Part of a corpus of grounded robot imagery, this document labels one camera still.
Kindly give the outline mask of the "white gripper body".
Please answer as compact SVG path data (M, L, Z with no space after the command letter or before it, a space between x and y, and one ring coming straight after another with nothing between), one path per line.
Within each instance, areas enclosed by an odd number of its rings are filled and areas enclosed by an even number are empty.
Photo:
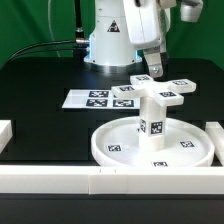
M137 50L158 47L167 30L157 0L123 0L128 36Z

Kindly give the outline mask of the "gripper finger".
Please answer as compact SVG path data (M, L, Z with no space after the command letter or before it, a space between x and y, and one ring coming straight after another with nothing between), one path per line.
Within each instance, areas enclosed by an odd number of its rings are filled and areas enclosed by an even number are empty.
M164 74L164 66L167 64L167 54L160 51L151 51L150 49L144 50L143 53L149 75L152 78L162 77Z

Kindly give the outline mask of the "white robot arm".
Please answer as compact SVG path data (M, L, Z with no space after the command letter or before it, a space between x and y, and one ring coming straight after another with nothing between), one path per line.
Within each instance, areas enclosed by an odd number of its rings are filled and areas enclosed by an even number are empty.
M121 73L140 66L142 50L150 76L161 77L175 5L175 0L95 0L96 25L84 61L98 71Z

